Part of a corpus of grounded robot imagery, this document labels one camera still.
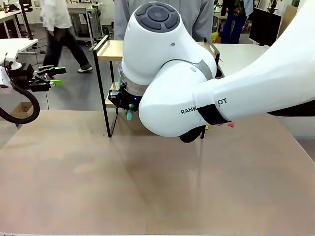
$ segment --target computer monitor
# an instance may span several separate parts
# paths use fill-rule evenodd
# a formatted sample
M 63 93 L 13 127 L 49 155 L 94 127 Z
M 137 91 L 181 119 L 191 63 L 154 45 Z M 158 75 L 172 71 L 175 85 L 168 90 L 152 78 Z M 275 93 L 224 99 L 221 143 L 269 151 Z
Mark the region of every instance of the computer monitor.
M 278 32 L 281 23 L 281 16 L 273 14 L 271 22 L 268 24 L 270 12 L 255 8 L 252 15 L 252 27 L 250 32 L 250 39 L 260 43 L 264 36 L 266 27 L 268 27 L 264 39 L 264 45 L 271 46 L 278 37 Z

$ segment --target shoe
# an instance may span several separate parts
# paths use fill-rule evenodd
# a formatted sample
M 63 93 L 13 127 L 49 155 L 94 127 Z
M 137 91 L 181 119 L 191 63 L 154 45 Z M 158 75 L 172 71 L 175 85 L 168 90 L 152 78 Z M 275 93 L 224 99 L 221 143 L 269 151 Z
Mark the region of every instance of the shoe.
M 93 70 L 93 67 L 91 66 L 91 64 L 86 64 L 84 66 L 81 67 L 81 69 L 78 69 L 78 73 L 87 73 Z

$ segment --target person in gray sweatshirt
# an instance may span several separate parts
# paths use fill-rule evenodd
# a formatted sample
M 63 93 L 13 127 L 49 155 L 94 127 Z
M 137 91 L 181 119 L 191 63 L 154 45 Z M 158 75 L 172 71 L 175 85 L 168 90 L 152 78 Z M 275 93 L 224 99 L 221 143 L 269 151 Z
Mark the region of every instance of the person in gray sweatshirt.
M 130 15 L 141 5 L 153 0 L 115 0 L 114 39 L 123 40 Z M 173 6 L 183 19 L 188 33 L 196 42 L 210 37 L 214 0 L 158 0 Z

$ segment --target white shirt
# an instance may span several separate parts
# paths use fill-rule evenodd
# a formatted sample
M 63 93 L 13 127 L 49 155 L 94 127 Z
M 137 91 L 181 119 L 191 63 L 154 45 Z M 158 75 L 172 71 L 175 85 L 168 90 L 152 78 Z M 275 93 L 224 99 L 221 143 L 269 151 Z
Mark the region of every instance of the white shirt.
M 41 13 L 43 26 L 49 31 L 54 27 L 67 29 L 71 27 L 71 19 L 66 0 L 41 0 Z

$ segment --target black hose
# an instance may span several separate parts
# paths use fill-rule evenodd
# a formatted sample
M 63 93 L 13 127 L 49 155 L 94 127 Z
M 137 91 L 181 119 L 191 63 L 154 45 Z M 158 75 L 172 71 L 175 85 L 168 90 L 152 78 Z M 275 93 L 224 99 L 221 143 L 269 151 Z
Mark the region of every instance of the black hose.
M 14 89 L 16 91 L 18 91 L 21 95 L 24 95 L 25 97 L 27 97 L 30 100 L 30 102 L 33 105 L 33 113 L 27 118 L 20 119 L 20 118 L 16 118 L 16 117 L 11 116 L 10 114 L 8 114 L 5 110 L 3 110 L 0 107 L 0 117 L 7 120 L 8 122 L 11 122 L 14 124 L 27 124 L 27 123 L 34 121 L 39 116 L 39 111 L 40 111 L 40 106 L 39 106 L 38 100 L 36 99 L 36 97 L 34 97 L 33 94 L 31 94 L 29 91 L 27 91 L 23 88 L 15 86 Z

